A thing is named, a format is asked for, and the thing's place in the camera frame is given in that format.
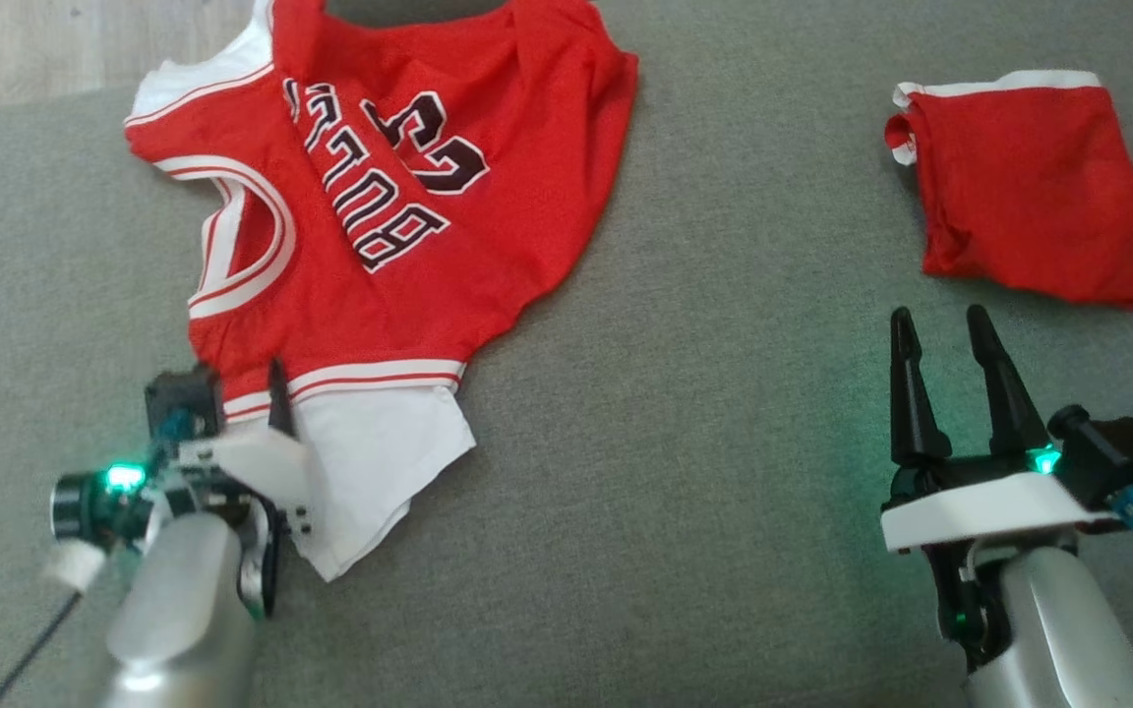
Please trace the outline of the red shorts white stripes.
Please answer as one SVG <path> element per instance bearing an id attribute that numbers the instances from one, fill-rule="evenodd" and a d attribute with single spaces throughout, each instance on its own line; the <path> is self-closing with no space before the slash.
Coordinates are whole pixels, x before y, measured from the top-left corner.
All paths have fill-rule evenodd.
<path id="1" fill-rule="evenodd" d="M 1096 72 L 901 82 L 893 103 L 884 140 L 917 174 L 926 276 L 1133 312 L 1133 157 Z"/>

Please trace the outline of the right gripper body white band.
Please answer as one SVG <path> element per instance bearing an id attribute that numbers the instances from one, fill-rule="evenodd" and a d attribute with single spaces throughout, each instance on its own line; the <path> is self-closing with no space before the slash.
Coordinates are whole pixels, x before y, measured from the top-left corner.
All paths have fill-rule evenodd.
<path id="1" fill-rule="evenodd" d="M 903 464 L 881 506 L 887 551 L 921 553 L 936 622 L 968 674 L 1121 674 L 1123 628 L 1080 557 L 1121 519 L 1070 497 L 1055 457 Z"/>

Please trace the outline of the large grey sofa seat cushion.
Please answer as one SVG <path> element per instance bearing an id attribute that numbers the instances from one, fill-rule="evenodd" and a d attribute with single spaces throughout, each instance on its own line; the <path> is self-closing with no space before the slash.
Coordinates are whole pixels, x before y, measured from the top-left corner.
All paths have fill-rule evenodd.
<path id="1" fill-rule="evenodd" d="M 926 278 L 898 82 L 1097 72 L 1133 157 L 1133 0 L 599 0 L 641 58 L 624 169 L 557 292 L 468 368 L 477 447 L 332 583 L 286 551 L 255 708 L 956 708 L 929 569 L 891 556 L 891 310 L 989 438 L 964 312 L 1043 413 L 1133 416 L 1133 313 Z M 133 157 L 130 89 L 0 109 L 0 679 L 63 604 L 57 476 L 140 451 L 191 362 L 219 206 Z"/>

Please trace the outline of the red basketball jersey white trim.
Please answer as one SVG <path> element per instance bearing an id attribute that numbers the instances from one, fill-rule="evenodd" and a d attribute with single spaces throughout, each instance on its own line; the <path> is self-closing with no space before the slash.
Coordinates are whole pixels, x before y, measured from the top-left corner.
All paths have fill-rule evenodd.
<path id="1" fill-rule="evenodd" d="M 269 421 L 282 368 L 318 507 L 296 547 L 324 581 L 475 446 L 469 360 L 580 259 L 637 85 L 589 0 L 382 29 L 256 0 L 218 54 L 140 82 L 131 153 L 223 198 L 193 349 L 238 430 Z"/>

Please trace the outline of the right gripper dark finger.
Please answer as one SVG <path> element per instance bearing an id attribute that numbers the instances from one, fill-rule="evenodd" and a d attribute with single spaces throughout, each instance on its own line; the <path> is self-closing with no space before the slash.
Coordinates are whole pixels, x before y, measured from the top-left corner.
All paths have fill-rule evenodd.
<path id="1" fill-rule="evenodd" d="M 895 463 L 947 460 L 952 454 L 925 386 L 923 353 L 912 314 L 895 309 L 891 314 L 891 460 Z"/>
<path id="2" fill-rule="evenodd" d="M 1043 429 L 1043 418 L 982 305 L 971 305 L 966 309 L 966 326 L 973 358 L 982 369 L 987 390 L 989 451 L 1021 454 L 1048 447 L 1050 440 Z"/>

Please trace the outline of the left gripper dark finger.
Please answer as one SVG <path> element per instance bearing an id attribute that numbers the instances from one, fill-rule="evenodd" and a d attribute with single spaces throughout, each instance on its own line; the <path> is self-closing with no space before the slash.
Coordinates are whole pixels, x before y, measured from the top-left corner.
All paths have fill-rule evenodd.
<path id="1" fill-rule="evenodd" d="M 269 366 L 267 391 L 269 428 L 278 430 L 279 434 L 286 435 L 289 440 L 297 440 L 289 382 L 283 364 L 278 359 L 271 360 Z"/>

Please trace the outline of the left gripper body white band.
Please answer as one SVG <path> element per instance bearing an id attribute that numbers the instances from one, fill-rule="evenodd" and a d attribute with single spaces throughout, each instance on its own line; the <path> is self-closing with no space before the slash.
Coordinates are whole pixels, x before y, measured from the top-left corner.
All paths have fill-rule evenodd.
<path id="1" fill-rule="evenodd" d="M 253 619 L 269 619 L 280 543 L 312 530 L 306 462 L 305 446 L 271 429 L 181 442 L 157 480 L 146 556 L 181 519 L 216 517 L 235 534 L 235 591 Z"/>

